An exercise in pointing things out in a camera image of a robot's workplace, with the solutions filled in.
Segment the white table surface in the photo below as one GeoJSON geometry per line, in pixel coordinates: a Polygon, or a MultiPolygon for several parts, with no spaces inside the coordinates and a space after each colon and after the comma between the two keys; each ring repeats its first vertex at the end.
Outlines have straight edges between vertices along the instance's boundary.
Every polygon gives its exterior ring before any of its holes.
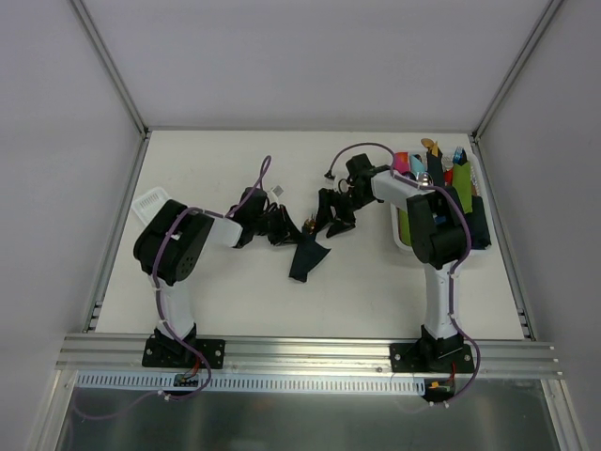
{"type": "MultiPolygon", "coordinates": [[[[470,151],[465,134],[365,132],[154,132],[135,197],[162,186],[174,199],[226,212],[256,180],[266,154],[264,184],[281,185],[280,201],[298,227],[316,212],[317,190],[341,148],[377,141],[394,150],[421,150],[438,140],[443,152],[470,151]]],[[[360,148],[372,163],[388,163],[379,148],[360,148]]],[[[344,173],[348,152],[336,168],[344,173]]],[[[425,312],[421,263],[393,242],[390,207],[374,202],[356,213],[357,228],[318,241],[330,254],[306,284],[288,278],[295,247],[276,248],[254,237],[243,249],[211,247],[188,278],[199,334],[312,337],[419,336],[425,312]]],[[[97,332],[150,334],[157,322],[153,291],[133,258],[143,225],[130,210],[106,291],[97,332]]],[[[463,266],[458,311],[468,334],[522,339],[514,300],[495,243],[463,266]]]]}

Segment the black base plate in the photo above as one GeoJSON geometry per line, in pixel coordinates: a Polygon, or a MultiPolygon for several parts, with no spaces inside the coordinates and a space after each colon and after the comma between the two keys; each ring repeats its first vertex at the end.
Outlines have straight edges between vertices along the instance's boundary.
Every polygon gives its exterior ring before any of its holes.
{"type": "MultiPolygon", "coordinates": [[[[151,335],[146,341],[144,354],[142,356],[143,367],[189,369],[194,365],[196,358],[191,352],[187,350],[185,350],[185,352],[181,352],[182,347],[180,345],[177,345],[179,347],[178,352],[173,352],[173,350],[166,348],[161,342],[161,340],[164,339],[164,337],[157,337],[157,331],[155,331],[155,334],[151,335]]],[[[202,352],[211,369],[223,368],[223,358],[225,356],[224,340],[195,337],[193,337],[191,340],[186,337],[185,341],[189,345],[193,346],[196,350],[202,352]]],[[[201,362],[200,367],[204,368],[205,365],[201,362]]]]}
{"type": "Polygon", "coordinates": [[[471,374],[474,371],[470,345],[446,355],[434,364],[415,354],[415,343],[392,343],[390,345],[393,373],[451,373],[455,363],[456,374],[471,374]]]}

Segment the aluminum frame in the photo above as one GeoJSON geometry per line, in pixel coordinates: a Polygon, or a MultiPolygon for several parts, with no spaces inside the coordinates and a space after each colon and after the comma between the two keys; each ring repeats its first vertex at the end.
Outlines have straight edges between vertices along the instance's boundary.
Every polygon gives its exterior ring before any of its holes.
{"type": "MultiPolygon", "coordinates": [[[[202,337],[225,340],[222,373],[437,377],[432,373],[392,373],[390,344],[412,343],[415,340],[202,337]]],[[[144,371],[146,368],[142,367],[141,362],[146,339],[147,335],[142,334],[69,334],[56,368],[144,371]]],[[[482,379],[560,380],[563,377],[555,348],[550,343],[528,340],[480,340],[478,343],[482,352],[482,379]]]]}
{"type": "MultiPolygon", "coordinates": [[[[493,191],[485,172],[485,155],[479,148],[480,137],[486,126],[510,92],[517,77],[531,57],[540,39],[554,20],[564,0],[549,0],[545,10],[534,25],[520,49],[512,67],[505,75],[493,100],[488,105],[477,130],[474,132],[474,152],[484,170],[485,185],[491,194],[493,221],[497,229],[503,261],[508,272],[518,314],[526,318],[526,326],[535,339],[536,328],[524,298],[519,273],[512,259],[511,249],[503,232],[501,218],[496,208],[493,191]]],[[[125,227],[131,199],[135,190],[149,139],[148,128],[142,119],[100,32],[89,14],[84,0],[69,0],[103,68],[106,70],[132,122],[143,136],[132,165],[130,182],[121,200],[111,239],[102,259],[90,299],[90,312],[84,330],[102,304],[104,292],[113,268],[116,250],[125,227]]],[[[226,337],[227,348],[224,372],[231,374],[267,375],[352,375],[358,378],[393,378],[388,360],[388,346],[392,342],[409,340],[370,339],[314,339],[226,337]]],[[[144,370],[141,355],[146,337],[129,334],[69,334],[61,350],[47,402],[42,406],[39,423],[34,429],[32,449],[54,449],[61,434],[63,420],[75,385],[82,369],[101,369],[114,372],[144,370]]],[[[562,449],[588,449],[574,416],[571,399],[563,379],[554,347],[550,343],[534,341],[479,341],[482,348],[481,375],[483,379],[537,379],[543,383],[547,406],[562,449]]]]}
{"type": "Polygon", "coordinates": [[[111,83],[115,87],[119,98],[123,102],[123,106],[130,115],[133,125],[136,129],[138,129],[140,135],[146,136],[148,127],[142,119],[138,108],[135,106],[130,91],[125,86],[125,82],[119,73],[119,69],[116,67],[115,61],[111,57],[111,54],[109,53],[109,50],[106,47],[106,44],[104,43],[104,40],[102,39],[102,36],[100,35],[100,32],[98,31],[98,28],[84,3],[84,0],[69,0],[69,3],[75,16],[80,21],[82,28],[87,34],[87,37],[89,38],[96,55],[100,59],[100,63],[104,67],[104,70],[106,70],[111,83]]]}
{"type": "Polygon", "coordinates": [[[549,0],[545,6],[545,9],[543,9],[543,12],[534,24],[532,31],[526,38],[526,41],[522,45],[521,49],[519,49],[516,59],[505,74],[501,85],[497,89],[492,101],[490,101],[490,104],[486,107],[486,111],[483,114],[482,119],[480,119],[476,130],[474,131],[476,144],[480,142],[480,138],[484,134],[486,127],[488,127],[488,124],[490,124],[493,117],[497,114],[497,110],[499,110],[499,107],[509,95],[509,92],[516,83],[519,74],[524,70],[526,63],[528,63],[541,38],[545,35],[548,28],[557,17],[557,13],[564,2],[565,0],[549,0]]]}

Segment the white enclosure wall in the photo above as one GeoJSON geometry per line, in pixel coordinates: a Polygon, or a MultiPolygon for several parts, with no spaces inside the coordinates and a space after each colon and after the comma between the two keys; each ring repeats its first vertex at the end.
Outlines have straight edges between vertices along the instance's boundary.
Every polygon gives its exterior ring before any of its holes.
{"type": "Polygon", "coordinates": [[[591,449],[601,449],[601,3],[565,2],[485,132],[485,162],[539,338],[557,343],[591,449]]]}
{"type": "Polygon", "coordinates": [[[68,2],[2,2],[0,60],[0,437],[13,451],[89,307],[139,137],[68,2]]]}
{"type": "Polygon", "coordinates": [[[547,0],[86,0],[148,126],[471,132],[547,0]]]}

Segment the red object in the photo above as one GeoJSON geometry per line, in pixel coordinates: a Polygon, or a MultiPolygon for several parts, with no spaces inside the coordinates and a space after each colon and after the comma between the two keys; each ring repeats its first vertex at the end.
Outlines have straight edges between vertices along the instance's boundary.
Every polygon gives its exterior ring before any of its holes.
{"type": "Polygon", "coordinates": [[[396,152],[396,159],[394,160],[394,170],[399,174],[404,174],[411,170],[409,166],[409,154],[408,152],[396,152]]]}
{"type": "Polygon", "coordinates": [[[447,171],[444,173],[444,182],[447,185],[450,185],[453,183],[453,170],[447,171]]]}

